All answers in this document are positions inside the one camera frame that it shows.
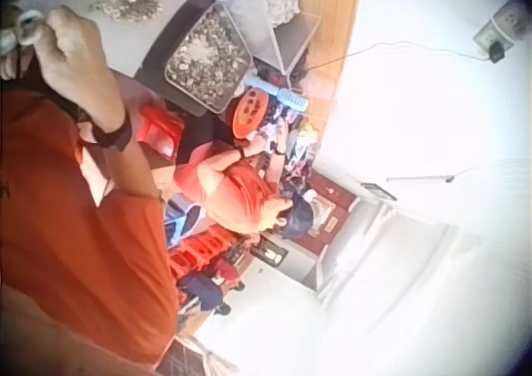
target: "orange bowl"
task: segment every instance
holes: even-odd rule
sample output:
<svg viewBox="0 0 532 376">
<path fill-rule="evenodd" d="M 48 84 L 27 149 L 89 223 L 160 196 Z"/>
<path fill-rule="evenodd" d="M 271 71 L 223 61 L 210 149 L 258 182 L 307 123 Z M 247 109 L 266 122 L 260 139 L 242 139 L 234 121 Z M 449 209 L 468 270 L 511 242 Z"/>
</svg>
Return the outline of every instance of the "orange bowl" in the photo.
<svg viewBox="0 0 532 376">
<path fill-rule="evenodd" d="M 233 114 L 233 135 L 244 139 L 255 131 L 268 110 L 269 95 L 257 88 L 244 93 Z"/>
</svg>

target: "tray of metal parts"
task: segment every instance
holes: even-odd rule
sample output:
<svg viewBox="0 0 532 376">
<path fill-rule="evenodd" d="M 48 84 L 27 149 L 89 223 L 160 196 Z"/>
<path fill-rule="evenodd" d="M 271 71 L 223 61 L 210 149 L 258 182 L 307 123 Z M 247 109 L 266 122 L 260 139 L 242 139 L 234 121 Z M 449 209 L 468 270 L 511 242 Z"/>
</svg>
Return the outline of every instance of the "tray of metal parts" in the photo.
<svg viewBox="0 0 532 376">
<path fill-rule="evenodd" d="M 214 3 L 170 56 L 166 81 L 216 114 L 225 110 L 252 62 L 224 5 Z"/>
</svg>

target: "cardboard box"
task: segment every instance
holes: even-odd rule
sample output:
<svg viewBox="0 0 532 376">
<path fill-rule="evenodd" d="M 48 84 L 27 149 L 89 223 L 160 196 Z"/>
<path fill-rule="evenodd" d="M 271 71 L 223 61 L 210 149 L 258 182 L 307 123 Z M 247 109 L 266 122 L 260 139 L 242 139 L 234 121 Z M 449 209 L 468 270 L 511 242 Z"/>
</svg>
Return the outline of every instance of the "cardboard box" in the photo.
<svg viewBox="0 0 532 376">
<path fill-rule="evenodd" d="M 139 145 L 150 164 L 155 185 L 161 191 L 168 190 L 174 179 L 175 165 L 143 141 Z M 96 205 L 100 205 L 115 187 L 107 169 L 104 149 L 96 144 L 86 144 L 82 153 L 81 172 L 89 184 Z"/>
</svg>

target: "power adapter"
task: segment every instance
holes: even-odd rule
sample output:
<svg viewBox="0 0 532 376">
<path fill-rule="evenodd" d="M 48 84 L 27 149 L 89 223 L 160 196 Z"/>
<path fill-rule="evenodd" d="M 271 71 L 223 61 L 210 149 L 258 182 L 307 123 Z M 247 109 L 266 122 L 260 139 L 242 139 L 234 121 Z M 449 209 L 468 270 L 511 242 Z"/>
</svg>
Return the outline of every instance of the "power adapter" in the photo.
<svg viewBox="0 0 532 376">
<path fill-rule="evenodd" d="M 490 55 L 491 62 L 496 64 L 505 58 L 505 47 L 500 41 L 495 41 L 491 44 L 488 54 Z"/>
</svg>

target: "power outlet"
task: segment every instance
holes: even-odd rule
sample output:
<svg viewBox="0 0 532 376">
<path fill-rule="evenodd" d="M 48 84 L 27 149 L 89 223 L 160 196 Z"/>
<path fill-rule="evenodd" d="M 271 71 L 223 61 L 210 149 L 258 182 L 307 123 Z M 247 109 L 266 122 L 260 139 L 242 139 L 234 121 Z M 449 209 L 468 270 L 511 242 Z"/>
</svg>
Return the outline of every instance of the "power outlet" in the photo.
<svg viewBox="0 0 532 376">
<path fill-rule="evenodd" d="M 493 16 L 495 25 L 512 41 L 530 31 L 530 14 L 522 0 L 509 0 Z"/>
<path fill-rule="evenodd" d="M 489 21 L 487 24 L 485 24 L 484 27 L 475 35 L 475 37 L 473 37 L 473 40 L 485 52 L 488 52 L 491 45 L 497 41 L 502 43 L 505 51 L 514 46 L 512 42 L 502 36 L 495 25 L 493 25 L 492 21 Z"/>
</svg>

